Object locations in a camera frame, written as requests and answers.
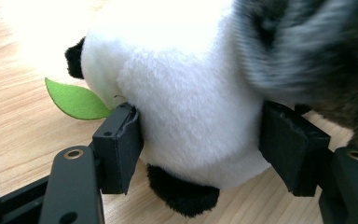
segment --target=wooden table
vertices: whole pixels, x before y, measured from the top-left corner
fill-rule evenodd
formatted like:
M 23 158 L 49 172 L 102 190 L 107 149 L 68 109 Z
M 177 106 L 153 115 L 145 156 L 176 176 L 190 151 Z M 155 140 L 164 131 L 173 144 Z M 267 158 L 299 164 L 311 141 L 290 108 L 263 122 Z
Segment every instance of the wooden table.
M 85 86 L 70 78 L 64 51 L 88 30 L 105 1 L 0 0 L 0 195 L 49 174 L 62 149 L 87 145 L 101 120 L 81 121 L 52 103 L 44 78 Z M 310 112 L 306 118 L 333 136 L 331 148 L 351 137 Z M 104 195 L 106 223 L 322 223 L 314 198 L 295 198 L 273 169 L 221 192 L 212 212 L 190 219 L 169 209 L 148 187 L 138 162 L 130 192 Z

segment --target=light wooden floor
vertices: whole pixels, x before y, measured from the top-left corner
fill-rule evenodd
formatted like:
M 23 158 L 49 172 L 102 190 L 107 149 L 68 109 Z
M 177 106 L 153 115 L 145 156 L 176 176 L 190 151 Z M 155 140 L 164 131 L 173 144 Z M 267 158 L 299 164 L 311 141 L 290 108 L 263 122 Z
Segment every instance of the light wooden floor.
M 84 85 L 66 72 L 64 51 L 86 32 L 105 1 L 0 0 L 0 195 L 48 175 L 62 149 L 87 145 L 101 121 L 64 115 L 50 100 L 44 77 Z M 351 133 L 319 116 L 306 116 L 343 146 Z M 217 207 L 189 219 L 167 208 L 149 189 L 138 164 L 130 192 L 104 195 L 107 223 L 322 223 L 319 197 L 295 198 L 272 169 L 223 191 Z

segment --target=black plush paw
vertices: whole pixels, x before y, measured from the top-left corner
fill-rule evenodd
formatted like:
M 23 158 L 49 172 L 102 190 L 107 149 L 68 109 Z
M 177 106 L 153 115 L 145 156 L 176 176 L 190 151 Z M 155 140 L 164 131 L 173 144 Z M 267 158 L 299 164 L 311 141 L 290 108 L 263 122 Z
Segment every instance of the black plush paw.
M 84 37 L 76 45 L 65 52 L 66 62 L 68 63 L 68 72 L 71 77 L 83 78 L 80 61 L 83 43 Z
M 217 204 L 219 189 L 185 182 L 160 167 L 148 165 L 150 188 L 171 209 L 186 217 L 195 217 Z

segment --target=white fur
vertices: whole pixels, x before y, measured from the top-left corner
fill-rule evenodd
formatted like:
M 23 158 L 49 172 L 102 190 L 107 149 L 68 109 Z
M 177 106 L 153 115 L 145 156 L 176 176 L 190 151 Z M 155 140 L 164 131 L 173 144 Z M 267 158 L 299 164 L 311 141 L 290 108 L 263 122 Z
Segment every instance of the white fur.
M 230 20 L 230 0 L 113 0 L 81 59 L 107 105 L 120 95 L 140 110 L 145 162 L 220 189 L 269 167 L 258 151 L 263 99 L 243 79 Z

